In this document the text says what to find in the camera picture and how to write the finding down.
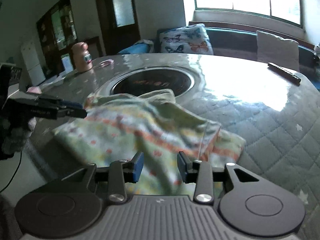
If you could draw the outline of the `floral green child's garment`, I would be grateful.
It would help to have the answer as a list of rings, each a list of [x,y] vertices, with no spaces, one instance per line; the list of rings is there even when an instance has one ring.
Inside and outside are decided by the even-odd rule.
[[[180,106],[170,89],[141,96],[90,94],[87,116],[53,130],[54,138],[83,164],[99,167],[144,153],[144,166],[133,194],[193,195],[194,184],[185,184],[177,168],[177,154],[204,160],[214,167],[236,162],[245,140],[221,124]]]

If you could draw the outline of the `pink bottle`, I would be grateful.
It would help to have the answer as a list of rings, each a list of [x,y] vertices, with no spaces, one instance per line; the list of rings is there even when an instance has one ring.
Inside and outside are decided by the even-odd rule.
[[[92,69],[92,57],[88,51],[88,44],[78,42],[72,46],[73,61],[76,70],[79,73],[84,73]]]

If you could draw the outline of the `dark display cabinet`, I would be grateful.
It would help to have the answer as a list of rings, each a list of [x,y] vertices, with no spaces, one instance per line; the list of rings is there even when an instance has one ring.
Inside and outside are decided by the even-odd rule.
[[[72,46],[78,41],[70,0],[59,0],[36,23],[46,78],[74,69]]]

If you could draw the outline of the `round black table stove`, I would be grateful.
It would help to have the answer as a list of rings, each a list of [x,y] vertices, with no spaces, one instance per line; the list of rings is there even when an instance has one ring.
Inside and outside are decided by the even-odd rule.
[[[198,69],[178,66],[153,66],[121,73],[105,82],[95,92],[100,96],[145,93],[170,89],[178,102],[188,100],[206,85],[203,73]]]

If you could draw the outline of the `dark wooden door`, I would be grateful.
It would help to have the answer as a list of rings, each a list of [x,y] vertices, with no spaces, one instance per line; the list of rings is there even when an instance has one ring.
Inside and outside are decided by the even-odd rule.
[[[140,40],[134,0],[95,0],[100,29],[107,55]]]

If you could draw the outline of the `butterfly print pillow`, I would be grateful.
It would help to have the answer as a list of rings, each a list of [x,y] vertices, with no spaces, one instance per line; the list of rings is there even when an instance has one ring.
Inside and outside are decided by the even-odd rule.
[[[203,23],[166,30],[159,34],[161,53],[214,55]]]

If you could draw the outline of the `blue bench sofa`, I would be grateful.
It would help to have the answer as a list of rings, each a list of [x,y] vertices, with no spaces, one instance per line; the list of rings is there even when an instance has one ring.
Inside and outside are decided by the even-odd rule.
[[[160,53],[159,34],[170,29],[159,29],[155,40],[140,40],[134,45],[120,51],[120,54]],[[257,33],[223,28],[210,28],[205,26],[209,36],[214,55],[237,57],[241,59],[257,60]],[[299,72],[307,69],[316,70],[319,61],[317,53],[298,45]]]

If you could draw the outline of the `black remote control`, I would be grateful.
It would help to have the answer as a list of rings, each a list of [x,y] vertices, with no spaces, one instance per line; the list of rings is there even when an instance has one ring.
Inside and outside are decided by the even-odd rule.
[[[271,71],[280,75],[285,80],[290,81],[291,83],[293,83],[296,86],[300,85],[301,79],[298,76],[296,76],[295,74],[292,74],[288,70],[285,70],[284,68],[282,68],[274,63],[271,63],[271,62],[269,62],[267,65]]]

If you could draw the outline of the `grey square cushion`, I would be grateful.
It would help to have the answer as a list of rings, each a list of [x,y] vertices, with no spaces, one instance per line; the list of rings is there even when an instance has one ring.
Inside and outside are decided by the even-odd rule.
[[[299,43],[292,39],[257,31],[257,60],[299,72]]]

